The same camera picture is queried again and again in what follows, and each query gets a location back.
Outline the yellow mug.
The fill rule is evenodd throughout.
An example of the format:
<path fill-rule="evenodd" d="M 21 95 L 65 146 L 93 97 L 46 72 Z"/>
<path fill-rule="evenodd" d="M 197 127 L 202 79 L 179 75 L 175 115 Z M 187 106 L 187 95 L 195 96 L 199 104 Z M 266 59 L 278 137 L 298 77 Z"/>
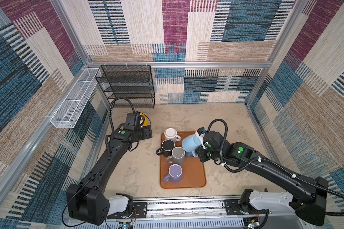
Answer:
<path fill-rule="evenodd" d="M 150 124 L 149 118 L 143 112 L 140 112 L 140 116 L 141 116 L 141 126 L 142 127 L 147 127 Z"/>

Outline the light blue mug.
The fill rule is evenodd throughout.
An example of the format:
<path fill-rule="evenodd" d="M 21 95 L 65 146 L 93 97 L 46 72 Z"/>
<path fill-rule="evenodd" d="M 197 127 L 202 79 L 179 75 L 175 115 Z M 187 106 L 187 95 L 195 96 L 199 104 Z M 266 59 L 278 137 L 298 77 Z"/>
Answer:
<path fill-rule="evenodd" d="M 190 153 L 195 152 L 201 145 L 200 139 L 195 134 L 189 135 L 182 141 L 182 148 Z"/>

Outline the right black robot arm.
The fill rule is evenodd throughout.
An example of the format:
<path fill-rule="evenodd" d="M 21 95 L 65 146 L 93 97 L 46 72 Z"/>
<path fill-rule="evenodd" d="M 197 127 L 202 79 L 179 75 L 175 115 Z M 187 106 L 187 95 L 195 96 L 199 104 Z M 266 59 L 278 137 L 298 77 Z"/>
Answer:
<path fill-rule="evenodd" d="M 270 210 L 275 206 L 284 205 L 303 221 L 316 226 L 322 226 L 326 216 L 344 217 L 344 212 L 326 211 L 328 194 L 344 199 L 344 194 L 328 188 L 326 179 L 311 178 L 296 173 L 242 142 L 230 144 L 226 139 L 228 133 L 226 121 L 215 119 L 210 126 L 217 122 L 224 124 L 223 135 L 203 127 L 195 132 L 194 136 L 201 143 L 196 150 L 200 161 L 204 163 L 213 160 L 216 165 L 224 167 L 231 173 L 239 173 L 243 170 L 255 173 L 283 188 L 290 196 L 287 200 L 284 200 L 284 196 L 275 199 L 256 198 L 254 190 L 246 189 L 240 200 L 243 211 Z"/>

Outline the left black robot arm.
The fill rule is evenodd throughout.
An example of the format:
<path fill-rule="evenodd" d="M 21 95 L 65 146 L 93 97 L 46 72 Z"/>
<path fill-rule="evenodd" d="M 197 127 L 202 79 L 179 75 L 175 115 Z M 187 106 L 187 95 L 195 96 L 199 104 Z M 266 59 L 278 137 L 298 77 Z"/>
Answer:
<path fill-rule="evenodd" d="M 153 137 L 150 125 L 144 126 L 144 118 L 136 111 L 129 99 L 126 102 L 132 112 L 127 114 L 126 121 L 115 128 L 112 133 L 105 135 L 106 150 L 89 173 L 77 184 L 71 184 L 67 191 L 67 205 L 69 217 L 84 223 L 101 225 L 110 215 L 121 218 L 134 217 L 133 197 L 118 193 L 110 198 L 104 196 L 107 183 L 121 158 L 135 150 L 134 143 Z"/>

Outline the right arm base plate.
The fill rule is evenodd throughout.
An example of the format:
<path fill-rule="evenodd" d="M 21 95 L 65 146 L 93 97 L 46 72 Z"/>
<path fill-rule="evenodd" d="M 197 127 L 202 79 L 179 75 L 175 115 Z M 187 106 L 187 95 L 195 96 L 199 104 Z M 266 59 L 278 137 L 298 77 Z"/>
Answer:
<path fill-rule="evenodd" d="M 248 201 L 240 202 L 240 199 L 226 199 L 222 202 L 222 207 L 227 215 L 265 215 L 265 210 L 256 210 Z"/>

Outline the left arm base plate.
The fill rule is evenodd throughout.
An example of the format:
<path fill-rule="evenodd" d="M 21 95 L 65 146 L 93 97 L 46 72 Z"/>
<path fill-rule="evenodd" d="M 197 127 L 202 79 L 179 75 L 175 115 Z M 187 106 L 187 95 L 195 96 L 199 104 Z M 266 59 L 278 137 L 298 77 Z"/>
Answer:
<path fill-rule="evenodd" d="M 107 216 L 107 219 L 144 219 L 148 210 L 147 202 L 134 202 L 131 213 L 114 213 Z"/>

